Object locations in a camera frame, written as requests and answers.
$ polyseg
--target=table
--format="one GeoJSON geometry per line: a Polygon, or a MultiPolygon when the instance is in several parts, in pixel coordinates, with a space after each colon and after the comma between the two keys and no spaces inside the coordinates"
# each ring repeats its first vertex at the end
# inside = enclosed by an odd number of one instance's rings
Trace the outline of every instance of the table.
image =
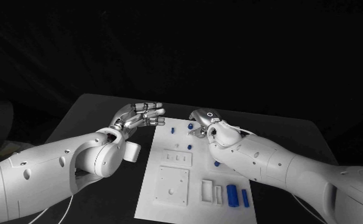
{"type": "MultiPolygon", "coordinates": [[[[129,103],[145,103],[130,98],[84,94],[77,100],[47,143],[96,132],[110,125],[119,109],[129,103]]],[[[199,107],[163,103],[165,116],[189,119],[189,114],[199,107]]],[[[333,165],[339,165],[329,145],[315,123],[307,120],[283,118],[244,112],[218,110],[231,125],[253,131],[271,139],[294,153],[333,165]]],[[[135,219],[136,206],[143,185],[149,153],[155,137],[155,127],[139,128],[130,141],[142,145],[139,161],[123,161],[110,178],[88,185],[73,199],[71,208],[62,223],[163,223],[135,219]]],[[[320,223],[296,201],[293,195],[280,188],[251,181],[258,224],[320,223]]],[[[68,208],[70,199],[60,202],[35,222],[58,224],[68,208]]],[[[39,214],[8,223],[29,223],[39,214]]]]}

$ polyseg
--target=hole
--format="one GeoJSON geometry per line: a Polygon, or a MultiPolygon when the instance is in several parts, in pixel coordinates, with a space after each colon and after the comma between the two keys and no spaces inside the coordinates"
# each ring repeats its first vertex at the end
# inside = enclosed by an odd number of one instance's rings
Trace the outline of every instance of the hole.
{"type": "Polygon", "coordinates": [[[65,164],[67,164],[67,159],[65,159],[65,157],[61,157],[61,158],[60,158],[60,164],[61,164],[61,167],[65,167],[65,164]]]}
{"type": "Polygon", "coordinates": [[[32,175],[31,169],[26,169],[26,170],[25,170],[24,175],[25,175],[25,179],[29,180],[29,179],[31,179],[31,175],[32,175]]]}

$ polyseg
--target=blue block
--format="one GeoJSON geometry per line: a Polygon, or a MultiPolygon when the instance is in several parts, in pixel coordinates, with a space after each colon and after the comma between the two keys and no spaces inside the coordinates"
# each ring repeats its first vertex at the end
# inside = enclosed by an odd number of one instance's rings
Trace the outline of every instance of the blue block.
{"type": "Polygon", "coordinates": [[[238,202],[238,195],[237,195],[237,186],[235,185],[228,185],[227,187],[228,191],[227,194],[230,196],[230,206],[231,207],[240,207],[240,202],[238,202]]]}
{"type": "Polygon", "coordinates": [[[243,196],[244,196],[245,207],[250,207],[250,204],[248,204],[248,192],[247,192],[245,189],[243,189],[243,196]]]}

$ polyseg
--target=dark curtain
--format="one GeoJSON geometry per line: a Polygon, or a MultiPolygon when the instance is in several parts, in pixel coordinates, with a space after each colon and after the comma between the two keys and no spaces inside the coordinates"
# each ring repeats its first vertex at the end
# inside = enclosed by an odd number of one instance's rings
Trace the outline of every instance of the dark curtain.
{"type": "Polygon", "coordinates": [[[307,119],[335,138],[362,120],[362,3],[2,0],[0,91],[55,116],[97,93],[307,119]]]}

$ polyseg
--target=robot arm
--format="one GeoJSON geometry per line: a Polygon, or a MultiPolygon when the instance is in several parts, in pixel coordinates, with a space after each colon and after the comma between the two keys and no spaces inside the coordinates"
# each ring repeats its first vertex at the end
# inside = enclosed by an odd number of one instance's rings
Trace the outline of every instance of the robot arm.
{"type": "Polygon", "coordinates": [[[363,167],[335,166],[290,152],[254,133],[245,137],[212,109],[191,114],[201,128],[191,132],[208,137],[215,160],[250,180],[276,186],[299,196],[329,224],[363,223],[363,167]]]}
{"type": "Polygon", "coordinates": [[[0,162],[0,222],[54,206],[120,167],[136,162],[140,145],[127,142],[137,127],[165,125],[162,103],[126,105],[111,125],[96,133],[68,138],[15,153],[0,162]]]}

